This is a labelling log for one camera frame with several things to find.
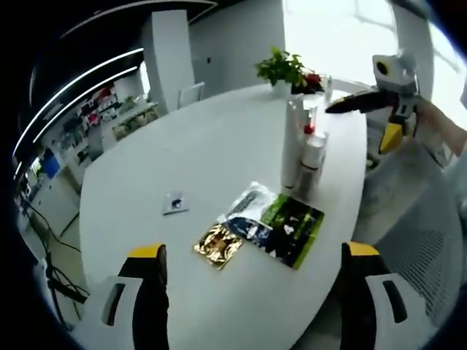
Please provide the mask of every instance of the oval table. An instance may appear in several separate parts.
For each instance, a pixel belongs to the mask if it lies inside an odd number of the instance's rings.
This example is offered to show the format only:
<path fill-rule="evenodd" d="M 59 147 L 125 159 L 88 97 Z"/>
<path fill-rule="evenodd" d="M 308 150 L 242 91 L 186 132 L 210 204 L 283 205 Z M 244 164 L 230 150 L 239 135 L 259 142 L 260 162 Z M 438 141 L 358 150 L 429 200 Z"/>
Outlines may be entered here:
<path fill-rule="evenodd" d="M 335 91 L 333 98 L 345 94 Z M 312 205 L 325 219 L 298 271 L 247 242 L 221 271 L 192 248 L 251 181 L 280 191 L 285 101 L 259 85 L 156 120 L 89 166 L 80 240 L 90 290 L 118 274 L 135 246 L 161 241 L 167 246 L 171 349 L 289 349 L 336 280 L 365 176 L 366 118 L 319 118 L 330 136 Z M 190 210 L 164 217 L 163 197 L 171 190 L 183 192 Z"/>

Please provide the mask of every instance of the white chair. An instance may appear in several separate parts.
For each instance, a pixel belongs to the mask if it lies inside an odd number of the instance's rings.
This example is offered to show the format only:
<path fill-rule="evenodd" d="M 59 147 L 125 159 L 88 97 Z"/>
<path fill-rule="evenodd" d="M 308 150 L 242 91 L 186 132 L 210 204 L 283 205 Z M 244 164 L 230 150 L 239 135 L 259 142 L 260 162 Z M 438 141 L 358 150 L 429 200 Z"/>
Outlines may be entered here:
<path fill-rule="evenodd" d="M 177 109 L 189 106 L 203 99 L 204 83 L 200 82 L 178 92 Z"/>

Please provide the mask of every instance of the black ceiling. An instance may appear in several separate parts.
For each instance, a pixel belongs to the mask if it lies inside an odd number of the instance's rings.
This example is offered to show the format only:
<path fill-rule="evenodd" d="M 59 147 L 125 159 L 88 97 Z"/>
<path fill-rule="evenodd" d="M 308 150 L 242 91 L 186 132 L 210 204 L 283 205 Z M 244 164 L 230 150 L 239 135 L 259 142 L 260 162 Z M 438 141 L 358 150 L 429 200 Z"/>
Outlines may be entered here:
<path fill-rule="evenodd" d="M 96 0 L 92 4 L 80 7 L 54 3 L 51 8 L 47 8 L 48 3 L 43 3 L 38 8 L 39 13 L 54 11 L 60 15 L 55 17 L 43 15 L 43 21 L 39 16 L 39 25 L 35 25 L 34 30 L 28 33 L 30 45 L 20 48 L 27 53 L 26 63 L 29 69 L 26 71 L 29 71 L 29 75 L 23 80 L 21 88 L 22 106 L 18 137 L 44 103 L 66 83 L 99 63 L 141 47 L 139 43 L 141 27 L 151 12 L 186 9 L 188 20 L 194 23 L 219 9 L 241 1 L 244 0 L 205 0 L 206 3 L 200 4 L 190 0 L 168 2 Z M 217 2 L 217 6 L 213 7 L 212 2 Z M 130 6 L 106 13 L 109 9 L 125 5 Z M 95 19 L 80 25 L 89 18 Z M 99 69 L 99 72 L 92 73 L 73 85 L 57 102 L 67 104 L 97 82 L 139 65 L 141 61 L 142 54 L 138 53 L 105 66 Z M 16 152 L 19 159 L 30 153 L 32 139 L 46 123 L 41 119 L 51 107 L 53 104 L 41 113 L 37 124 L 34 124 L 24 137 Z"/>

